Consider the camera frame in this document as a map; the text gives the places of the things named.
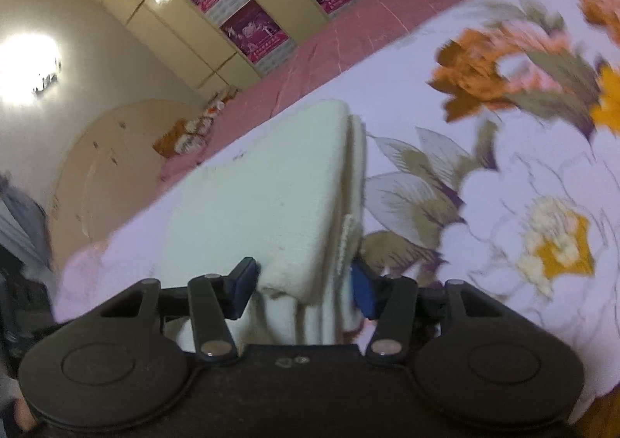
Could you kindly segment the pale green knitted garment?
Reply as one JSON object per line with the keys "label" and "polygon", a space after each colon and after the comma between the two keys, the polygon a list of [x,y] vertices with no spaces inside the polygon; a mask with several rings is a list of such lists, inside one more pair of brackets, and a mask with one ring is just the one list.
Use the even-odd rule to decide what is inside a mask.
{"label": "pale green knitted garment", "polygon": [[239,347],[334,345],[360,321],[349,268],[362,239],[363,123],[326,100],[273,121],[227,164],[193,170],[180,186],[155,276],[166,287],[260,267]]}

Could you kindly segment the cream round headboard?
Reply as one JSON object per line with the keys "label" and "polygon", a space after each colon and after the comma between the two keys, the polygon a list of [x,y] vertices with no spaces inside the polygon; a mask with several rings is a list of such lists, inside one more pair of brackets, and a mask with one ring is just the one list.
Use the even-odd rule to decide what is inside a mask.
{"label": "cream round headboard", "polygon": [[183,102],[145,100],[111,109],[86,128],[68,152],[53,193],[49,232],[58,266],[104,241],[152,202],[164,163],[152,143],[177,120],[199,113]]}

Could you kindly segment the floral orange pillow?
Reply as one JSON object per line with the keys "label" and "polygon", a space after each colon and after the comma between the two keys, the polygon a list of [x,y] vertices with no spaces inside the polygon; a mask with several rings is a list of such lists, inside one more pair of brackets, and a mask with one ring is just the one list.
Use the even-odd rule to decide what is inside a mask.
{"label": "floral orange pillow", "polygon": [[226,102],[219,100],[210,104],[201,116],[195,119],[180,119],[152,143],[152,149],[165,159],[188,153],[205,146],[214,131],[214,124],[226,107]]}

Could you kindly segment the grey tied curtain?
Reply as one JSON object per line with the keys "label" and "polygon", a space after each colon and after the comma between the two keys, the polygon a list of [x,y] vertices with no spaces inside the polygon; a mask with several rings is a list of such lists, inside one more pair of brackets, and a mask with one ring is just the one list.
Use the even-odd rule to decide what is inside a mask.
{"label": "grey tied curtain", "polygon": [[1,174],[1,245],[26,266],[52,267],[47,215],[5,173]]}

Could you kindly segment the floral lilac bed sheet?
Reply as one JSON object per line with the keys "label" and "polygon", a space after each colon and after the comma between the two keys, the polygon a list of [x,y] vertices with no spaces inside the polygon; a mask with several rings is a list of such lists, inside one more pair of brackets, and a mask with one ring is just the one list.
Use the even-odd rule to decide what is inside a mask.
{"label": "floral lilac bed sheet", "polygon": [[567,343],[578,420],[619,386],[619,0],[463,0],[311,93],[236,96],[162,198],[65,266],[78,317],[140,278],[177,285],[220,243],[204,182],[322,99],[365,125],[362,253],[382,275],[459,279]]}

